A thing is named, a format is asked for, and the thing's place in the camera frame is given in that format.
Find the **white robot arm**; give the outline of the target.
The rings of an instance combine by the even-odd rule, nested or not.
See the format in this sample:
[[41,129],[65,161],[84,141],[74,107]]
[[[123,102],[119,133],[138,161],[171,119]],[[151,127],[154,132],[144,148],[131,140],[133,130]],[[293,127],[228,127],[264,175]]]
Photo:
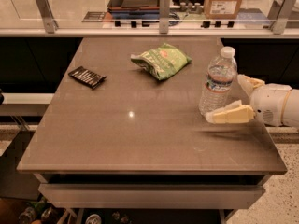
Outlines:
[[258,120],[270,126],[299,127],[299,90],[289,85],[269,83],[238,75],[237,82],[249,97],[249,104],[241,100],[207,112],[206,121],[213,124],[249,123]]

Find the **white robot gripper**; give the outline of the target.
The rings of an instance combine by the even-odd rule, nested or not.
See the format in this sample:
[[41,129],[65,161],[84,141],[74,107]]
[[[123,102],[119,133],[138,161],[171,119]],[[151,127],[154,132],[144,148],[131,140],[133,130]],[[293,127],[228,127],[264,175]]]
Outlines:
[[265,84],[258,78],[239,74],[237,82],[247,96],[250,105],[244,105],[241,100],[227,106],[207,112],[206,121],[212,124],[248,123],[256,118],[270,126],[292,126],[292,121],[285,116],[287,102],[292,88],[288,85]]

